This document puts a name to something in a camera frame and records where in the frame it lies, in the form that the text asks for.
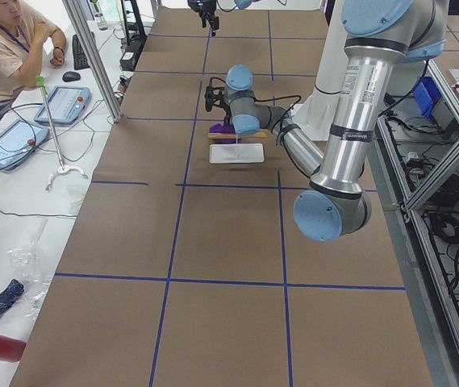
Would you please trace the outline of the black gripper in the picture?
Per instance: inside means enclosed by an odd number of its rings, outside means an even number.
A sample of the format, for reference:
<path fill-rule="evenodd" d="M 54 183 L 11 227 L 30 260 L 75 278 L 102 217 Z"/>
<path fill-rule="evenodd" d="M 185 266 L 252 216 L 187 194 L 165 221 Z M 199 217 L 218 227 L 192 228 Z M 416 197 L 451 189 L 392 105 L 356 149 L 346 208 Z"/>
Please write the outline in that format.
<path fill-rule="evenodd" d="M 208 16 L 211 31 L 219 30 L 219 17 L 213 14 L 216 11 L 216 0 L 188 0 L 188 6 L 191 10 L 198 13 L 202 20 L 202 28 L 207 26 L 205 14 Z"/>

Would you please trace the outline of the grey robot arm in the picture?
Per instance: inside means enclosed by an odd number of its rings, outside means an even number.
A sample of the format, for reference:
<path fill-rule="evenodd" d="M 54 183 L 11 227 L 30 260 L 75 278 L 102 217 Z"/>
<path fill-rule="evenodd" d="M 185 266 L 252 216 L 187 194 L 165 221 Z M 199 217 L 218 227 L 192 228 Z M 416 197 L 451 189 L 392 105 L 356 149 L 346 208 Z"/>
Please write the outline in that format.
<path fill-rule="evenodd" d="M 249 67 L 228 70 L 223 101 L 236 134 L 270 130 L 310 177 L 294 202 L 294 221 L 307 238 L 327 242 L 369 221 L 371 203 L 359 177 L 393 68 L 440 55 L 448 11 L 446 1 L 345 1 L 334 9 L 331 25 L 344 29 L 338 47 L 347 59 L 337 71 L 340 92 L 324 150 L 287 110 L 257 104 Z"/>
<path fill-rule="evenodd" d="M 235 6 L 230 10 L 220 10 L 224 12 L 231 12 L 236 8 L 239 10 L 243 10 L 248 8 L 253 2 L 258 1 L 234 1 Z M 219 30 L 219 17 L 215 14 L 217 10 L 219 1 L 216 0 L 188 0 L 187 5 L 188 7 L 195 12 L 199 18 L 201 19 L 202 28 L 205 28 L 208 24 L 210 27 L 210 32 L 212 36 L 215 36 L 216 31 Z"/>

